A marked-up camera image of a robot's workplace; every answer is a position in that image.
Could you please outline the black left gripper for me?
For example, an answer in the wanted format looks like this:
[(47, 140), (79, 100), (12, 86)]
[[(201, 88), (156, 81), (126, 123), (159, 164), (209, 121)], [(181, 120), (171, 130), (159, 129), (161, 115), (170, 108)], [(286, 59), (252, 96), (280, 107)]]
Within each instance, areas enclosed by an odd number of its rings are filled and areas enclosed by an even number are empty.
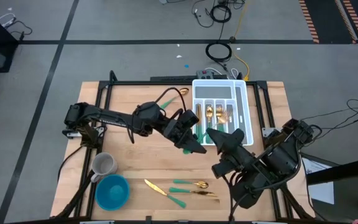
[(162, 121), (162, 134), (183, 148), (184, 154), (206, 154), (207, 150), (198, 141), (198, 136), (192, 133), (196, 123), (197, 118), (166, 119)]

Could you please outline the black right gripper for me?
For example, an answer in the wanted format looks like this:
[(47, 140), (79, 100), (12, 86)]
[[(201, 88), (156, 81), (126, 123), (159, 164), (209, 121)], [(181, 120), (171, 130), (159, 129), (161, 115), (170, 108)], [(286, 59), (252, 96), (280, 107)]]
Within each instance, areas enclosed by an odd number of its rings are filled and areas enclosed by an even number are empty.
[(241, 129), (237, 128), (232, 134), (212, 128), (208, 128), (206, 132), (213, 140), (217, 153), (221, 153), (220, 162), (223, 163), (223, 174), (234, 170), (239, 172), (243, 169), (247, 170), (250, 163), (255, 160), (255, 154), (242, 146), (245, 135)]

